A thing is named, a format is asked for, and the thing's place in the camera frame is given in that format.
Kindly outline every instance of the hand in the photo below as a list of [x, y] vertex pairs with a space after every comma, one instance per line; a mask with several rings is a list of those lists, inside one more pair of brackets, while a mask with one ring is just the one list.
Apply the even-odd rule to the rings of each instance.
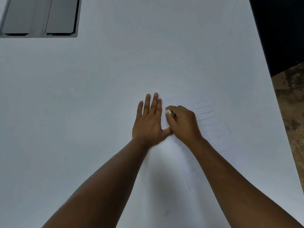
[[143, 114], [141, 115], [143, 101], [139, 102], [136, 120], [132, 130], [132, 139], [140, 139], [148, 148], [165, 140], [172, 131], [170, 128], [161, 128], [161, 99], [158, 93], [154, 94], [150, 108], [150, 94], [147, 94]]
[[202, 140], [202, 135], [197, 125], [195, 114], [183, 106], [168, 106], [172, 114], [166, 113], [168, 124], [173, 134], [186, 146]]

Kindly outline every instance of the white table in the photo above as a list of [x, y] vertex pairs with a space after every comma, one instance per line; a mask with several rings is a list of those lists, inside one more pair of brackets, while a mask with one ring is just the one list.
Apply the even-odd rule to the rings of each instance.
[[[6, 0], [0, 0], [2, 14]], [[77, 38], [0, 39], [0, 224], [40, 227], [131, 139], [146, 93], [204, 88], [247, 151], [238, 170], [304, 225], [304, 196], [248, 0], [82, 0]], [[118, 227], [228, 227], [167, 141]]]

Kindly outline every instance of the right hand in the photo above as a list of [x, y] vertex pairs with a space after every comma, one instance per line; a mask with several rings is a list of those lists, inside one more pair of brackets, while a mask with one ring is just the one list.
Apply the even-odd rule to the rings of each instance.
[[168, 106], [172, 114], [166, 113], [168, 124], [173, 134], [186, 146], [191, 146], [202, 140], [195, 114], [183, 106]]

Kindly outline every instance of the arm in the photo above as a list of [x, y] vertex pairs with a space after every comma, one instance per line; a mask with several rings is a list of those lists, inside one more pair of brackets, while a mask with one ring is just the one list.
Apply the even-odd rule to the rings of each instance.
[[195, 114], [169, 106], [167, 121], [192, 151], [232, 228], [303, 228], [291, 215], [247, 181], [201, 136]]
[[116, 227], [148, 150], [171, 134], [161, 128], [161, 99], [138, 105], [132, 140], [93, 173], [43, 228]]

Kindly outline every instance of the left hand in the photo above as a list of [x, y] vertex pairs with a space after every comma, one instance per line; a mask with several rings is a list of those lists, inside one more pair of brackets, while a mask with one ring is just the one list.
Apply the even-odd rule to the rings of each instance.
[[132, 139], [140, 139], [148, 148], [157, 145], [165, 140], [172, 131], [170, 128], [162, 130], [161, 128], [161, 99], [158, 99], [158, 93], [154, 94], [150, 107], [150, 94], [146, 95], [145, 106], [142, 112], [143, 101], [139, 102], [137, 108], [136, 120], [132, 130]]

